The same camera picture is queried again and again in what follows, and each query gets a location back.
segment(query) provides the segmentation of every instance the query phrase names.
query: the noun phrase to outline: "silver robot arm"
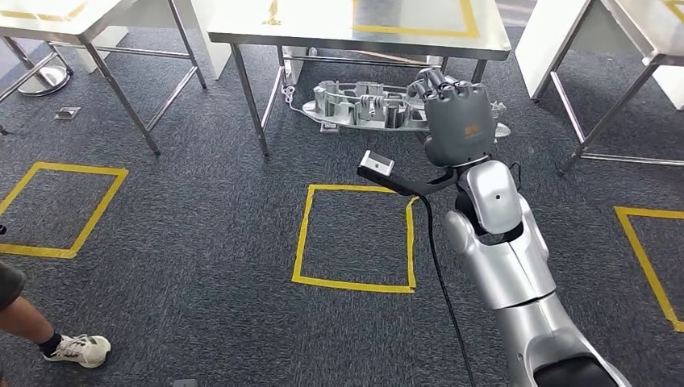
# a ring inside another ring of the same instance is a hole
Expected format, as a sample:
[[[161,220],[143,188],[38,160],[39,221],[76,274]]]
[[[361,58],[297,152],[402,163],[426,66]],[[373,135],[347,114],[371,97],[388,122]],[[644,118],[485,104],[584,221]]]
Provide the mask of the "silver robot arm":
[[[518,193],[510,169],[491,158],[496,123],[484,86],[425,69],[407,93],[424,102],[430,128],[425,153],[446,174],[429,183],[405,181],[392,175],[392,160],[371,151],[357,171],[402,195],[424,198],[447,186],[458,188],[446,230],[482,300],[494,311],[511,384],[629,386],[577,329],[558,299],[547,266],[548,248],[530,206]],[[487,244],[479,238],[485,234],[503,237]]]
[[[500,243],[480,241],[459,210],[446,215],[452,245],[465,258],[485,305],[494,311],[513,386],[629,386],[577,329],[556,294],[548,249],[509,168],[487,161],[461,175],[479,226],[518,232]]]

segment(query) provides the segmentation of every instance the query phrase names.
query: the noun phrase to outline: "white cable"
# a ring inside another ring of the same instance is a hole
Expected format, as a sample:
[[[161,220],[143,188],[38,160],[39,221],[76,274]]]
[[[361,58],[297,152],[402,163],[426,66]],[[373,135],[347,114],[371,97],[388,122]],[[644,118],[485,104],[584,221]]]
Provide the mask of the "white cable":
[[[285,103],[290,107],[290,109],[298,112],[299,114],[304,114],[307,118],[311,119],[311,121],[314,121],[315,123],[323,123],[322,121],[315,119],[305,113],[304,110],[297,109],[296,107],[292,106],[292,100],[294,99],[295,91],[297,91],[297,89],[294,86],[282,86],[282,89],[280,90],[282,95],[285,96]]]

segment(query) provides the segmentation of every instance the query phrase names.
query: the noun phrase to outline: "gray carpet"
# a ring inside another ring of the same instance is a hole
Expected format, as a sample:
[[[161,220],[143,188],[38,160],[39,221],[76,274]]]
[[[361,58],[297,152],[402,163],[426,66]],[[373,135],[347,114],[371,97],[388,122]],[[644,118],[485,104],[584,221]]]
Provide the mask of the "gray carpet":
[[[510,30],[512,39],[520,32]],[[170,36],[144,31],[124,43],[180,49]],[[264,106],[275,50],[245,47],[244,55],[257,102]],[[145,117],[186,70],[183,62],[136,56],[114,54],[107,62]],[[451,74],[466,76],[474,63],[450,65]],[[626,87],[639,66],[633,58],[571,52],[560,75],[576,96],[582,120],[590,123],[610,106],[611,91]],[[414,75],[406,69],[307,64],[296,99],[310,98],[308,90],[323,79],[405,85]],[[634,385],[677,385],[684,378],[682,334],[663,316],[612,206],[683,208],[681,171],[583,161],[561,179],[555,164],[569,154],[574,139],[553,90],[539,106],[529,102],[513,56],[490,64],[485,80],[492,97],[511,109],[505,121],[514,131],[495,154],[523,165],[523,194],[551,249],[549,265],[569,314]],[[62,106],[84,110],[70,123],[52,121],[51,113]],[[154,131],[163,152],[159,158],[98,74],[79,73],[66,89],[46,98],[13,96],[0,112],[14,132],[0,138],[0,196],[38,160],[130,171],[76,259],[2,257],[27,273],[27,297],[60,331],[107,336],[114,345],[109,360],[95,370],[49,364],[32,344],[0,335],[10,385],[163,386],[181,378],[196,378],[202,386],[467,383],[419,203],[415,293],[363,293],[290,281],[307,186],[368,185],[355,174],[368,148],[392,157],[398,172],[436,176],[439,171],[413,135],[352,130],[322,135],[317,124],[277,104],[267,133],[272,157],[264,160],[233,64],[206,92],[196,81],[189,84]],[[650,81],[611,129],[617,135],[612,144],[604,141],[596,148],[684,156],[674,142],[681,138],[681,124],[682,115]],[[26,243],[69,238],[69,227],[82,224],[106,182],[53,184],[67,198],[48,200],[47,188],[38,187],[0,218],[9,228],[21,226],[21,235],[13,238]],[[436,212],[443,214],[452,199],[453,191],[434,195]],[[24,208],[41,202],[50,208]],[[406,267],[400,256],[405,230],[396,224],[403,222],[401,207],[383,196],[317,196],[305,251],[311,260],[304,272],[399,281]],[[23,218],[36,214],[31,211],[65,229]],[[677,221],[635,222],[640,236],[652,235],[644,237],[644,245],[656,269],[681,265],[676,226]],[[386,238],[378,240],[382,229]],[[662,245],[661,237],[670,245]],[[440,217],[436,244],[478,385],[507,383],[492,316],[449,247]],[[684,277],[670,269],[662,280],[670,289]],[[671,296],[680,293],[674,289]],[[674,304],[681,305],[679,300]]]

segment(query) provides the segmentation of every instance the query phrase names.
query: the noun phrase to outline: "metal table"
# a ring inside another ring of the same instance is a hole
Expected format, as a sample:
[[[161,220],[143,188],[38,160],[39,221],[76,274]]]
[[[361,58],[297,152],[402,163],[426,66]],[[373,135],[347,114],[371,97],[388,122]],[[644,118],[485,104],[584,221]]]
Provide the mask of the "metal table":
[[[33,69],[20,77],[9,88],[0,94],[0,102],[14,93],[24,82],[36,75],[50,60],[56,57],[62,59],[56,47],[84,48],[95,61],[102,75],[106,78],[117,98],[123,104],[126,112],[131,116],[140,133],[144,136],[148,146],[155,154],[159,154],[151,131],[164,113],[171,107],[180,92],[186,87],[193,75],[197,75],[202,88],[206,89],[204,76],[199,70],[192,48],[188,42],[185,28],[178,15],[178,9],[173,0],[168,0],[171,13],[186,46],[185,52],[163,52],[136,48],[100,47],[93,45],[93,39],[104,31],[110,21],[120,12],[132,6],[137,0],[1,0],[0,1],[0,36],[12,38],[28,38],[46,40],[52,52],[39,61]],[[162,104],[149,123],[144,123],[136,113],[133,105],[121,90],[105,61],[98,54],[99,51],[120,52],[143,56],[160,56],[190,60],[192,67],[182,78],[171,96]]]
[[[473,81],[482,79],[488,60],[505,60],[511,43],[494,0],[250,0],[217,6],[207,28],[212,42],[228,43],[235,55],[261,151],[269,155],[264,129],[281,85],[286,60],[349,65],[425,68],[430,64],[387,60],[284,55],[282,46],[397,52],[408,55],[477,59]],[[241,44],[277,46],[277,76],[264,117],[249,84]]]
[[[640,76],[634,80],[629,89],[618,99],[611,109],[599,120],[589,135],[584,136],[584,131],[579,124],[577,115],[570,103],[568,96],[563,89],[557,70],[561,66],[565,54],[570,45],[577,37],[582,23],[587,19],[587,15],[592,11],[592,7],[603,7],[610,12],[624,34],[634,44],[634,47],[643,56],[644,70]],[[589,153],[587,148],[593,143],[603,131],[608,128],[613,118],[620,109],[629,102],[641,86],[653,75],[662,65],[684,66],[684,2],[678,0],[591,0],[570,37],[566,40],[561,54],[555,59],[553,65],[544,79],[544,85],[539,93],[533,98],[540,98],[550,81],[553,81],[565,110],[573,124],[575,134],[579,140],[579,145],[573,152],[570,159],[561,166],[561,172],[570,170],[580,159],[611,160],[623,161],[639,164],[659,164],[684,166],[684,161],[680,160],[661,160],[645,157],[617,156],[600,153]]]

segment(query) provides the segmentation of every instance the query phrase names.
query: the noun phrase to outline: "yellow tape square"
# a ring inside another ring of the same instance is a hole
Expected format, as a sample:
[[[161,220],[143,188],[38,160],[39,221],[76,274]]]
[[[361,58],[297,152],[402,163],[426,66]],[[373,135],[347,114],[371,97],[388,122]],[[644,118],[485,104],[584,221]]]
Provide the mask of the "yellow tape square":
[[[414,293],[415,276],[413,273],[413,203],[417,198],[412,198],[406,206],[407,220],[407,285],[379,285],[360,282],[335,281],[323,278],[313,278],[302,276],[302,263],[304,261],[304,246],[307,241],[307,229],[309,227],[309,213],[314,203],[314,193],[317,190],[328,191],[357,191],[357,192],[379,192],[383,194],[396,194],[394,191],[377,186],[369,185],[318,185],[311,184],[307,191],[307,200],[304,204],[304,216],[302,226],[299,228],[299,241],[297,243],[297,255],[294,260],[294,271],[292,282],[305,285],[323,286],[326,288],[360,290],[364,292],[377,293]]]
[[[361,0],[352,0],[354,3],[353,8],[353,18],[356,20],[357,10],[359,2]],[[473,12],[473,5],[470,3],[471,0],[453,0],[458,1],[463,13],[463,21],[465,23],[464,31],[450,31],[450,30],[436,30],[429,28],[403,28],[403,27],[387,27],[387,26],[375,26],[375,25],[364,25],[356,24],[353,25],[354,31],[361,32],[375,32],[382,34],[406,34],[406,35],[425,35],[425,36],[443,36],[449,38],[472,38],[476,39],[480,37],[480,31],[478,30],[478,24],[475,22],[475,14]]]
[[[684,0],[663,0],[663,3],[684,23]]]
[[[19,193],[22,191],[26,184],[35,176],[35,174],[41,169],[47,169],[51,171],[59,172],[73,172],[73,173],[93,173],[98,175],[111,175],[115,179],[111,183],[111,186],[105,193],[95,212],[90,216],[88,222],[83,227],[78,237],[71,245],[71,248],[41,248],[36,246],[23,246],[18,244],[4,244],[0,243],[0,253],[6,254],[16,254],[21,256],[42,256],[46,258],[74,258],[81,249],[83,244],[86,242],[88,235],[95,228],[95,224],[105,212],[109,202],[119,190],[119,187],[123,183],[123,179],[128,175],[126,169],[114,169],[114,168],[103,168],[103,167],[90,167],[86,165],[73,165],[73,164],[56,164],[56,163],[44,163],[39,161],[31,167],[31,169],[26,172],[19,183],[10,191],[7,197],[0,203],[0,215],[10,206],[12,201],[14,201]]]
[[[665,290],[663,289],[662,284],[658,279],[658,275],[656,274],[655,270],[653,270],[651,261],[646,256],[646,251],[644,250],[644,247],[641,246],[641,242],[639,242],[639,238],[637,238],[636,232],[634,232],[634,227],[632,227],[632,224],[629,222],[629,216],[644,216],[649,218],[663,219],[684,219],[684,212],[648,210],[645,208],[630,208],[620,206],[615,206],[615,212],[618,215],[620,224],[622,224],[624,233],[627,235],[627,239],[629,239],[629,243],[632,245],[632,249],[634,249],[636,258],[639,260],[639,264],[641,265],[641,268],[644,270],[646,279],[649,281],[649,285],[651,285],[651,290],[656,295],[656,299],[658,300],[658,304],[660,304],[661,306],[665,318],[670,320],[676,332],[684,332],[684,322],[680,321],[677,315],[674,313],[672,304],[669,302],[667,294],[665,294]]]

